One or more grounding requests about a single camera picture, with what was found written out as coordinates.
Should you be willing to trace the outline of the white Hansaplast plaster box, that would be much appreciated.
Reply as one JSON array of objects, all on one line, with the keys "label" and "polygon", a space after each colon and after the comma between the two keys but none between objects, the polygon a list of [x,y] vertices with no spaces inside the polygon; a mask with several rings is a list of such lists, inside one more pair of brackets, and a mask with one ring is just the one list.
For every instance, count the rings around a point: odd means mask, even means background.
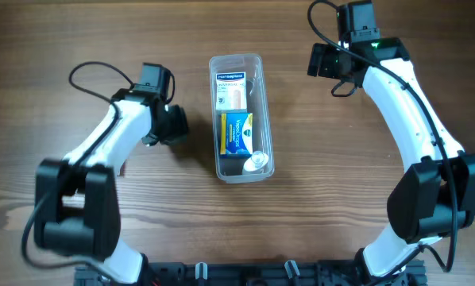
[{"label": "white Hansaplast plaster box", "polygon": [[247,110],[245,72],[216,74],[215,108],[220,113],[245,112]]}]

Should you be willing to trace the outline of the blue VapoDrops lozenge box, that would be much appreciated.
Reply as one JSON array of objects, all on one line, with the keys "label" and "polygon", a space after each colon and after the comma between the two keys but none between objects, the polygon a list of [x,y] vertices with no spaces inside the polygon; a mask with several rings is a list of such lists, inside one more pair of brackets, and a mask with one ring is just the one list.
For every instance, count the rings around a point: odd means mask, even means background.
[{"label": "blue VapoDrops lozenge box", "polygon": [[253,114],[221,114],[222,157],[250,157],[253,153]]}]

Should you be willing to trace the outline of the small white bottle clear cap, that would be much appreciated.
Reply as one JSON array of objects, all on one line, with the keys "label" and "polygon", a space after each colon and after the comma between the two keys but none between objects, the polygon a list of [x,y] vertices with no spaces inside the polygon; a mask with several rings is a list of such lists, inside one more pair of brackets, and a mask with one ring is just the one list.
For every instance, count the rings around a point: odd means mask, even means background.
[{"label": "small white bottle clear cap", "polygon": [[262,173],[262,169],[267,165],[268,162],[268,154],[262,151],[255,151],[243,164],[242,174],[249,175]]}]

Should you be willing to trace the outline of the clear plastic container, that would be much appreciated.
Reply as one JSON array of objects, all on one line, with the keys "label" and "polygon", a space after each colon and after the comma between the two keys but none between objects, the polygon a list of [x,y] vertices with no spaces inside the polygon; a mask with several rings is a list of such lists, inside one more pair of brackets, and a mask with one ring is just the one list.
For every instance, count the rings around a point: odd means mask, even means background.
[{"label": "clear plastic container", "polygon": [[[209,62],[210,94],[214,132],[214,154],[216,174],[220,180],[228,184],[243,184],[265,180],[275,171],[272,147],[272,133],[268,112],[268,97],[265,85],[263,62],[254,53],[214,56]],[[219,155],[221,143],[221,114],[216,110],[216,74],[229,72],[245,72],[247,90],[247,110],[253,114],[253,152],[262,151],[269,156],[269,162],[262,173],[242,174],[242,167],[250,157],[222,157]]]}]

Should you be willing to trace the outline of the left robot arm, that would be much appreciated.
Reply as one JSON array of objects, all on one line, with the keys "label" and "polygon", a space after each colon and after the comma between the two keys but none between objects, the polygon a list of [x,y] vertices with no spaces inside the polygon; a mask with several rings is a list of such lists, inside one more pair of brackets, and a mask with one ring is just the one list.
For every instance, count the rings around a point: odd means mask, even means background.
[{"label": "left robot arm", "polygon": [[82,265],[99,284],[158,285],[148,258],[121,238],[116,178],[138,143],[176,145],[189,133],[182,107],[172,104],[175,76],[145,63],[138,82],[112,97],[89,137],[62,160],[36,172],[35,207],[21,239],[24,261],[37,269]]}]

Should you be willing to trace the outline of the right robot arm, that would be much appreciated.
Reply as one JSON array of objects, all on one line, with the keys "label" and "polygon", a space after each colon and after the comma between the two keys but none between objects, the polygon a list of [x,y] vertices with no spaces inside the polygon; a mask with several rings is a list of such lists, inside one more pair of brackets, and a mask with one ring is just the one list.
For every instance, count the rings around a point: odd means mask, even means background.
[{"label": "right robot arm", "polygon": [[378,285],[407,277],[422,252],[449,242],[442,271],[454,266],[458,233],[475,218],[475,154],[467,153],[438,118],[396,37],[382,37],[370,1],[335,6],[338,39],[321,36],[307,73],[349,83],[375,103],[400,151],[404,174],[387,201],[388,224],[357,252],[349,279]]}]

